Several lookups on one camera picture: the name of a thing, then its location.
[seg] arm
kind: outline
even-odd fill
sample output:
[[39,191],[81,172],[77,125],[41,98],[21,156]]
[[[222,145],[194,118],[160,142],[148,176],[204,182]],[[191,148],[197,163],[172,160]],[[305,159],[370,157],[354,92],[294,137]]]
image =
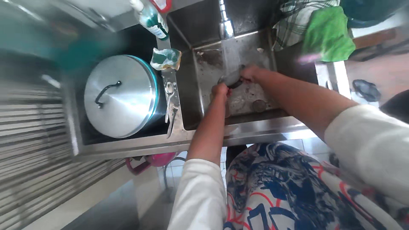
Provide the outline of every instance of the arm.
[[226,220],[226,191],[220,153],[225,126],[225,104],[230,94],[221,83],[193,136],[176,192],[168,230],[222,229]]
[[342,111],[358,105],[335,91],[256,66],[244,69],[241,75],[247,82],[258,83],[287,113],[321,139]]
[[245,81],[261,87],[331,147],[343,168],[409,205],[409,125],[311,83],[252,66]]
[[225,128],[225,104],[227,95],[230,93],[224,83],[213,87],[213,99],[193,136],[186,160],[198,158],[220,164]]

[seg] dish soap bottle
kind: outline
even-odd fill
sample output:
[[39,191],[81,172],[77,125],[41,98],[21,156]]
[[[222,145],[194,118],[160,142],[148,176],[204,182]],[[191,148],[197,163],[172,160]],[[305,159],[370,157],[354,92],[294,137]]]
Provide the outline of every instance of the dish soap bottle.
[[143,27],[161,40],[168,39],[168,25],[151,3],[143,4],[141,0],[130,0],[130,3],[135,9],[135,17]]

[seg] running water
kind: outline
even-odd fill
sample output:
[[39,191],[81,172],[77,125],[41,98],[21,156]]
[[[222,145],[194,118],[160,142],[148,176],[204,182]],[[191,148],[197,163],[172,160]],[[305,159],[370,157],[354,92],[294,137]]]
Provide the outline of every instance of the running water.
[[222,55],[223,55],[223,77],[226,85],[232,85],[238,81],[239,76],[229,78],[230,74],[237,72],[240,66],[240,55],[238,52],[237,40],[232,37],[222,40]]

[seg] stainless steel sink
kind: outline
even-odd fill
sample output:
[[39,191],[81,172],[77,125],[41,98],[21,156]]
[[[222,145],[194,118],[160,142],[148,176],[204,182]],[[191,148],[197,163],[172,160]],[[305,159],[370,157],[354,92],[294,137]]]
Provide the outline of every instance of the stainless steel sink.
[[[197,128],[210,103],[211,88],[223,75],[223,60],[226,57],[223,56],[223,44],[218,36],[218,11],[217,1],[204,0],[167,16],[171,47],[182,52],[176,80],[186,130]],[[230,41],[230,44],[234,42],[234,49],[237,49],[240,56],[240,64],[256,64],[276,71],[274,53],[271,51],[271,27],[247,29],[249,31],[236,28],[241,34],[236,34],[235,41]],[[256,100],[266,102],[264,112],[257,113],[253,110],[253,102]],[[228,105],[230,116],[226,118],[226,124],[288,116],[254,83],[242,84],[233,89]]]

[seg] person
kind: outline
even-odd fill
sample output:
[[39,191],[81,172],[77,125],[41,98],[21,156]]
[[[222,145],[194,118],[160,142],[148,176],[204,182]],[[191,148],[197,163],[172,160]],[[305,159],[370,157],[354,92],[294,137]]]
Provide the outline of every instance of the person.
[[341,166],[279,142],[254,144],[232,161],[226,192],[219,163],[230,90],[218,84],[192,139],[169,230],[407,228],[409,125],[257,66],[241,76],[324,140]]

